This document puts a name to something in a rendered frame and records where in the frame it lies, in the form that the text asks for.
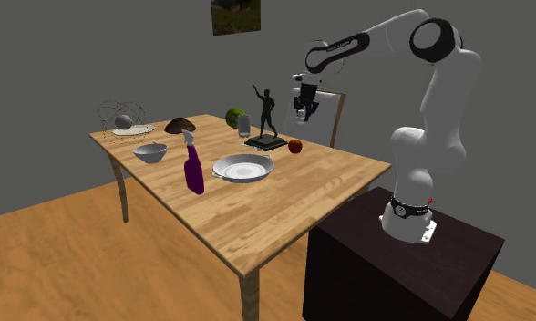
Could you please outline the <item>green melon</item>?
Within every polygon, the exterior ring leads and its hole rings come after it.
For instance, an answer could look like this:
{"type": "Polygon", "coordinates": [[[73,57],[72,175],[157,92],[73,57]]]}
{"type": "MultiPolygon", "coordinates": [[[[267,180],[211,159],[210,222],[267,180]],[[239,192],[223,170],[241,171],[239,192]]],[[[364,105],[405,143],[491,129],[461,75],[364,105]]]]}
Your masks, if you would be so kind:
{"type": "Polygon", "coordinates": [[[225,114],[225,122],[231,128],[238,128],[238,120],[240,116],[246,116],[246,113],[239,108],[230,108],[225,114]]]}

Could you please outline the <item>wall picture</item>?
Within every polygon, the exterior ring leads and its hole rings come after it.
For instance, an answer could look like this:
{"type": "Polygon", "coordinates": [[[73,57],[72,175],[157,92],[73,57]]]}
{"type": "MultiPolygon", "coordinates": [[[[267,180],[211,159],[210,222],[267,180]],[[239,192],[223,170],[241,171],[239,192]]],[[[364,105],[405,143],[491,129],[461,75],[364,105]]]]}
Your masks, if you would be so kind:
{"type": "Polygon", "coordinates": [[[211,0],[211,25],[215,36],[261,30],[262,0],[211,0]]]}

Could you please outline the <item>brown dome-shaped bowl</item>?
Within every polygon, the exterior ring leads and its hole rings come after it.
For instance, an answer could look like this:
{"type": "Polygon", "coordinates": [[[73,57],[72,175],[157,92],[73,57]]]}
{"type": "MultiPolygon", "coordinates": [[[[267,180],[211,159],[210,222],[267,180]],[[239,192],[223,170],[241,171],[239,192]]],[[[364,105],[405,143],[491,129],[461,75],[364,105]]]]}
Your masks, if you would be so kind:
{"type": "Polygon", "coordinates": [[[164,128],[164,131],[169,134],[181,134],[184,130],[193,132],[196,126],[185,118],[174,118],[164,128]]]}

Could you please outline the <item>black human figure statue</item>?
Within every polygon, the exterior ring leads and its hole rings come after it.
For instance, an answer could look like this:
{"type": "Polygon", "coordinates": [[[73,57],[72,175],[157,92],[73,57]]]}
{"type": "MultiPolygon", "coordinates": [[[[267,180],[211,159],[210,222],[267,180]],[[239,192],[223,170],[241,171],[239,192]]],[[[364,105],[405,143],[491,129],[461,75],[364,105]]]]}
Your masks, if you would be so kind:
{"type": "Polygon", "coordinates": [[[244,142],[246,146],[252,146],[256,148],[257,150],[273,150],[276,148],[280,148],[287,144],[287,142],[284,140],[284,138],[281,138],[278,136],[278,133],[276,131],[275,126],[272,122],[272,111],[275,107],[275,101],[273,97],[271,96],[271,90],[265,89],[263,91],[263,94],[261,95],[256,86],[253,86],[256,96],[262,101],[263,108],[261,113],[261,127],[260,127],[260,134],[255,137],[249,138],[247,141],[244,142]],[[273,135],[270,136],[268,134],[264,133],[264,127],[268,126],[272,132],[273,135]]]}

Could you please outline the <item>white chair with wooden frame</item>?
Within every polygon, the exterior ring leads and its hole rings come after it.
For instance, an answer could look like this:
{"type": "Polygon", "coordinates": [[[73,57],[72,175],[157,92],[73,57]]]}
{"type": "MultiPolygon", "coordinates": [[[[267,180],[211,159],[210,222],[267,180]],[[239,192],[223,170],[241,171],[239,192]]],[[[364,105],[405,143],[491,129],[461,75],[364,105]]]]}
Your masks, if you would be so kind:
{"type": "Polygon", "coordinates": [[[293,88],[291,93],[292,98],[286,110],[281,133],[299,140],[307,140],[333,148],[346,94],[317,91],[315,101],[319,102],[319,106],[316,112],[309,117],[309,120],[304,121],[304,114],[297,115],[294,108],[294,97],[300,94],[300,89],[293,88]]]}

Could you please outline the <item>grey round pan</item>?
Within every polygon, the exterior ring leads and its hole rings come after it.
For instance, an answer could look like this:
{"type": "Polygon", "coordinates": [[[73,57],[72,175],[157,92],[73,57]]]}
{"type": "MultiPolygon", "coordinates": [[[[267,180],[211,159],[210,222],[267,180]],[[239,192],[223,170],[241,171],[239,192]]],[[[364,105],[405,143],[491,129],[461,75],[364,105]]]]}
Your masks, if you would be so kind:
{"type": "Polygon", "coordinates": [[[250,183],[267,177],[275,168],[268,154],[235,154],[217,160],[211,175],[233,183],[250,183]]]}

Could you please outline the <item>grey bowl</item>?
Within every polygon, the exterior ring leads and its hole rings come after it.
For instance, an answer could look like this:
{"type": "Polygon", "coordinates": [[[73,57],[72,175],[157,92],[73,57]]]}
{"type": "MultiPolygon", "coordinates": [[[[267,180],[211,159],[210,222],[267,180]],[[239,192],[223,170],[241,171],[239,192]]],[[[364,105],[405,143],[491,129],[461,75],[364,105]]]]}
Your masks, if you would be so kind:
{"type": "Polygon", "coordinates": [[[141,161],[152,164],[160,162],[167,151],[168,147],[166,144],[153,142],[135,148],[133,154],[141,161]]]}

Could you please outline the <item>wooden table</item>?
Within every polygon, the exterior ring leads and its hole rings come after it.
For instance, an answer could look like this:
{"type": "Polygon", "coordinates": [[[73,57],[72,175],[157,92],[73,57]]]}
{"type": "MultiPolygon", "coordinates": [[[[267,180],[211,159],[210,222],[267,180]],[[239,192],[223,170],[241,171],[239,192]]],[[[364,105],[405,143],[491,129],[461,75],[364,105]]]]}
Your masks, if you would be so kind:
{"type": "Polygon", "coordinates": [[[260,270],[350,198],[368,190],[389,163],[306,142],[292,154],[281,147],[263,153],[275,168],[264,179],[230,183],[211,175],[213,164],[233,154],[252,153],[235,129],[212,115],[192,116],[195,144],[203,168],[205,192],[186,187],[183,138],[164,131],[164,122],[143,141],[110,144],[91,134],[109,156],[115,173],[127,171],[239,278],[242,321],[259,321],[260,270]],[[153,142],[166,144],[158,163],[138,159],[133,150],[153,142]]]}

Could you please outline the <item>dark robot stand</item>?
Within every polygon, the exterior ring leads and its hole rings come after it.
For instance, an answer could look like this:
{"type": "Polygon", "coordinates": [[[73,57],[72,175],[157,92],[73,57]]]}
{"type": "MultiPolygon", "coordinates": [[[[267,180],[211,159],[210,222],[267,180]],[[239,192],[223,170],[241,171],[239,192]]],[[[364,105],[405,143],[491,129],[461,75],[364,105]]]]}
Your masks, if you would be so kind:
{"type": "Polygon", "coordinates": [[[503,239],[434,212],[432,241],[401,242],[379,221],[390,197],[376,187],[310,231],[305,321],[468,321],[503,239]]]}

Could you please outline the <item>purple spray bottle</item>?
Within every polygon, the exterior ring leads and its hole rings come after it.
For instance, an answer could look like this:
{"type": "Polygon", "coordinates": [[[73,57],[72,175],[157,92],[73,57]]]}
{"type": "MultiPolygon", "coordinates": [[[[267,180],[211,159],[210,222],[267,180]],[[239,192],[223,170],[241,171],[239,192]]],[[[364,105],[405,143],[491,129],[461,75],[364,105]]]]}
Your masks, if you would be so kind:
{"type": "Polygon", "coordinates": [[[186,129],[181,133],[188,151],[188,159],[184,163],[187,187],[195,194],[201,195],[204,193],[204,179],[201,162],[194,146],[194,135],[186,129]]]}

